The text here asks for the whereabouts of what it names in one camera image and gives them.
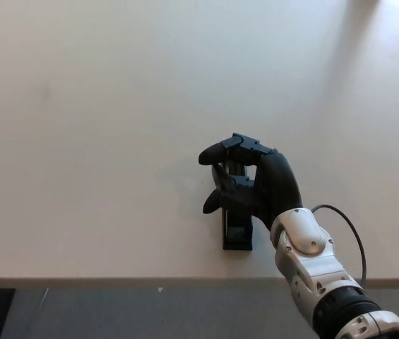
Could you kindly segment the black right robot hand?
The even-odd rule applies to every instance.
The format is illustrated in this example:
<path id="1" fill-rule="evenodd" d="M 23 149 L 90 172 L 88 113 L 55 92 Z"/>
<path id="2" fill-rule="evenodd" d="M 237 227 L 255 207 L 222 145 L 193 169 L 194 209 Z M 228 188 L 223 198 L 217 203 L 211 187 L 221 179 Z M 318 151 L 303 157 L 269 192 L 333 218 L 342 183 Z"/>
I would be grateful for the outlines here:
<path id="1" fill-rule="evenodd" d="M 224 165 L 228 162 L 256 167 L 253 182 L 239 183 L 225 170 Z M 203 205 L 205 214 L 222 208 L 240 217 L 256 217 L 270 230 L 281 213 L 303 206 L 287 158 L 256 139 L 234 133 L 203 150 L 198 163 L 212 167 L 215 182 L 215 190 Z"/>

